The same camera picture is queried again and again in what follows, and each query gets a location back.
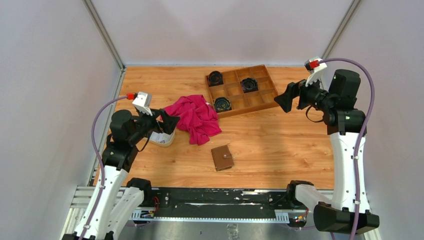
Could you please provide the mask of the brown leather card holder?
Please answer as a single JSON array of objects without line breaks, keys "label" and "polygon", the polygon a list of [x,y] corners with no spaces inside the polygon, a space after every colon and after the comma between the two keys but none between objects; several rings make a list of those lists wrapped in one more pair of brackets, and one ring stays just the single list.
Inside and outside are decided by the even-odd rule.
[{"label": "brown leather card holder", "polygon": [[230,169],[234,166],[233,156],[228,145],[222,145],[211,149],[211,155],[217,172]]}]

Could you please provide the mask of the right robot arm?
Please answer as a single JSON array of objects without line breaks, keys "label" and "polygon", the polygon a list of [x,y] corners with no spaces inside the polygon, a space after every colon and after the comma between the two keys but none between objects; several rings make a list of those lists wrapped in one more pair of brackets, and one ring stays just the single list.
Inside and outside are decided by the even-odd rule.
[{"label": "right robot arm", "polygon": [[274,98],[284,112],[292,110],[298,98],[299,110],[323,113],[334,157],[334,190],[324,196],[309,181],[292,180],[287,185],[286,204],[292,209],[306,207],[320,232],[361,235],[379,227],[380,218],[371,212],[364,183],[363,153],[366,142],[366,114],[355,108],[360,75],[347,69],[334,72],[330,87],[306,80],[291,82]]}]

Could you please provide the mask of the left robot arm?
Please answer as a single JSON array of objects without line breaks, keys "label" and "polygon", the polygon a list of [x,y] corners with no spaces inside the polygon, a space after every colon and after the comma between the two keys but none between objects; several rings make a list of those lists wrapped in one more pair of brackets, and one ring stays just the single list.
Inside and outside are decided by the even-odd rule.
[{"label": "left robot arm", "polygon": [[106,147],[100,160],[99,182],[79,224],[72,233],[63,235],[64,240],[116,240],[119,238],[131,214],[138,206],[149,206],[153,201],[149,180],[132,178],[123,196],[116,200],[132,164],[140,152],[137,144],[151,133],[171,134],[180,117],[170,116],[164,109],[151,113],[118,110],[111,117]]}]

